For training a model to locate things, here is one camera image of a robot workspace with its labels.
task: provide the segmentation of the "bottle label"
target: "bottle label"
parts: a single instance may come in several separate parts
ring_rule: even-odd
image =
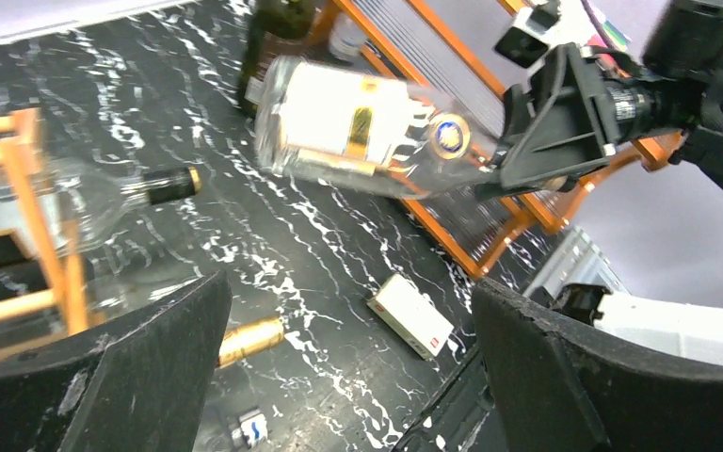
[[[306,48],[306,40],[285,40],[266,32],[262,38],[262,51],[259,55],[259,66],[256,73],[248,81],[248,89],[245,92],[245,99],[253,104],[259,104],[262,99],[262,82],[265,74],[273,64],[276,57],[282,55],[299,56]]]
[[[302,63],[280,109],[282,146],[300,160],[372,175],[413,142],[406,133],[417,105],[400,80]]]

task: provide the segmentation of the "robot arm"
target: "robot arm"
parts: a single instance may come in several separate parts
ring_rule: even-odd
[[[572,43],[551,49],[542,36],[556,21],[554,2],[528,9],[494,48],[522,67],[541,58],[544,65],[529,91],[514,86],[506,93],[506,157],[496,179],[476,187],[478,197],[559,177],[576,181],[607,165],[620,144],[674,130],[683,130],[685,140],[670,163],[697,165],[723,190],[723,1],[671,2],[644,66],[610,49]],[[628,77],[604,70],[603,53]]]

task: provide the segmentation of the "gold bottle cap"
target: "gold bottle cap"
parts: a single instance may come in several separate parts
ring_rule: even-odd
[[[470,146],[470,126],[460,115],[443,113],[429,124],[434,152],[445,160],[461,157]]]
[[[189,176],[192,178],[192,186],[195,187],[195,194],[201,193],[202,183],[201,177],[198,175],[198,170],[195,167],[187,167],[189,170]]]
[[[227,367],[260,351],[273,348],[284,340],[284,325],[274,316],[242,325],[223,336],[217,367]]]

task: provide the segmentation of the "gold label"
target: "gold label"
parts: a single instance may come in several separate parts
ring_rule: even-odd
[[[373,108],[360,106],[353,113],[350,133],[347,136],[345,156],[348,158],[367,158],[367,144],[370,141],[370,128],[373,125]]]
[[[373,93],[373,92],[376,92],[377,89],[378,89],[378,83],[376,83],[375,80],[367,79],[367,80],[363,80],[361,82],[361,90],[364,92]]]
[[[437,115],[430,124],[431,145],[443,159],[464,155],[470,145],[470,126],[459,115]]]

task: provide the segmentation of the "black cable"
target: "black cable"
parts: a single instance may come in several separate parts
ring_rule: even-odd
[[[611,36],[608,35],[608,33],[605,31],[605,28],[603,28],[603,24],[601,24],[600,20],[597,19],[597,15],[594,13],[594,8],[591,7],[591,4],[588,3],[588,0],[581,0],[581,5],[583,5],[586,16],[588,16],[588,19],[594,26],[597,34],[600,35],[600,39],[602,40],[602,42],[605,43],[605,47],[608,47],[611,50],[619,50],[617,45],[611,39]]]

